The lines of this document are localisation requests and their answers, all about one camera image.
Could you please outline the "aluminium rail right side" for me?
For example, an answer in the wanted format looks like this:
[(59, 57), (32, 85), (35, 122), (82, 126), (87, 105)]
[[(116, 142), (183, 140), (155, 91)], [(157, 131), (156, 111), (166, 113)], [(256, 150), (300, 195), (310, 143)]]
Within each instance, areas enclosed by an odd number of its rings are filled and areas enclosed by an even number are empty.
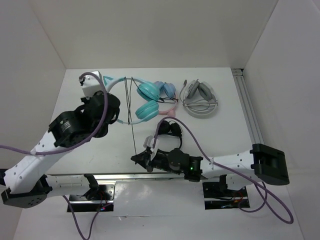
[(263, 139), (258, 119), (249, 95), (248, 87), (245, 82), (243, 69), (232, 68), (231, 72), (241, 103), (242, 111), (244, 113), (251, 142), (253, 144), (264, 144), (265, 141)]

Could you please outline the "pink blue cat-ear headphones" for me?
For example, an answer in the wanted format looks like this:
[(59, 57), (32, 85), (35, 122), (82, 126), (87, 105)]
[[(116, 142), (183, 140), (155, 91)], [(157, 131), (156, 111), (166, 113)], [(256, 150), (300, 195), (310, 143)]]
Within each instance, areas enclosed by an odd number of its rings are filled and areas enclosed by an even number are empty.
[(158, 87), (160, 94), (164, 92), (167, 99), (173, 100), (174, 106), (167, 110), (159, 111), (159, 115), (175, 117), (176, 116), (176, 107), (178, 105), (177, 90), (173, 83), (167, 83), (162, 81), (155, 81), (154, 84)]

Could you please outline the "grey white headset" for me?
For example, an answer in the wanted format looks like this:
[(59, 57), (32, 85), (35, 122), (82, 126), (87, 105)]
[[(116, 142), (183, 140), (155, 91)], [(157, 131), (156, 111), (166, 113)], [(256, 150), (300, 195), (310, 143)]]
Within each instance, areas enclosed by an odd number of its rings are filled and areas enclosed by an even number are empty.
[(184, 110), (197, 119), (212, 117), (219, 104), (211, 85), (199, 79), (183, 82), (179, 100)]

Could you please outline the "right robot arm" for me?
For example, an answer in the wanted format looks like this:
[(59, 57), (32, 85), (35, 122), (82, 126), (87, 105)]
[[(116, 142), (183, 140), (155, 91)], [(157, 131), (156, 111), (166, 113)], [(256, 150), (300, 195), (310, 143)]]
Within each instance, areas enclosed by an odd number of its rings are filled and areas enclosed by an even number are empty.
[(241, 153), (209, 159), (191, 156), (179, 148), (169, 152), (158, 150), (156, 153), (147, 148), (130, 159), (149, 173), (158, 169), (182, 174), (190, 182), (218, 178), (218, 190), (223, 196), (230, 196), (234, 191), (260, 182), (272, 186), (290, 183), (285, 153), (260, 143)]

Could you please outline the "aluminium rail front edge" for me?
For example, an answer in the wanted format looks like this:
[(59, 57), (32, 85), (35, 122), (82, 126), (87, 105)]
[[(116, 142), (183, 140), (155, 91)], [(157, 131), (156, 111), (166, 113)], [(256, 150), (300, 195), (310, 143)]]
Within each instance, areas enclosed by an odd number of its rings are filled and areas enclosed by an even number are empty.
[(117, 174), (92, 174), (97, 181), (167, 181), (167, 180), (185, 180), (184, 175), (156, 172), (156, 173), (117, 173)]

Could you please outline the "small black headphones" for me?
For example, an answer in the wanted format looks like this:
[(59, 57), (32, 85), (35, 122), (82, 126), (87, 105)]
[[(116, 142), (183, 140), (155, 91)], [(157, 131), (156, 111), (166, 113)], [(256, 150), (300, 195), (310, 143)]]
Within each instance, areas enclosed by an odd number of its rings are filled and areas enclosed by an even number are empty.
[(178, 149), (181, 149), (183, 145), (182, 129), (177, 122), (174, 121), (173, 123), (170, 123), (167, 120), (162, 121), (156, 133), (158, 136), (168, 135), (172, 137), (177, 137), (179, 139)]

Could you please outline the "teal cat-ear headphones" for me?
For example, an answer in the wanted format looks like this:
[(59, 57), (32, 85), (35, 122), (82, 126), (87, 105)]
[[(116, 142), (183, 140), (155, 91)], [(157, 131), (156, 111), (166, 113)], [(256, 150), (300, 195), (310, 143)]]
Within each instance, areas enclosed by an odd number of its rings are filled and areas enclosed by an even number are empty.
[(132, 121), (129, 119), (128, 121), (122, 121), (120, 119), (117, 119), (118, 123), (126, 125), (137, 125), (143, 122), (147, 122), (159, 114), (158, 101), (160, 100), (160, 90), (154, 83), (134, 77), (111, 78), (108, 76), (103, 76), (102, 79), (108, 93), (116, 84), (127, 82), (127, 80), (130, 80), (136, 85), (137, 93), (146, 100), (146, 103), (140, 106), (135, 111), (137, 120)]

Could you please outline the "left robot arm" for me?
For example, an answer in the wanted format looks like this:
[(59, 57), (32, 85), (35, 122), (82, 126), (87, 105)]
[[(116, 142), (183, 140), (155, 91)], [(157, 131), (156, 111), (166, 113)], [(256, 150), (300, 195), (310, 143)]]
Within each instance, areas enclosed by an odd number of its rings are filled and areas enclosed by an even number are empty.
[(6, 187), (1, 193), (7, 206), (28, 209), (46, 198), (78, 195), (92, 200), (98, 196), (100, 186), (91, 173), (53, 176), (47, 171), (62, 157), (70, 153), (88, 137), (102, 138), (109, 125), (115, 123), (120, 113), (120, 100), (107, 94), (107, 112), (104, 111), (103, 93), (89, 99), (81, 98), (82, 105), (64, 111), (49, 125), (38, 144), (15, 166), (0, 171), (0, 183)]

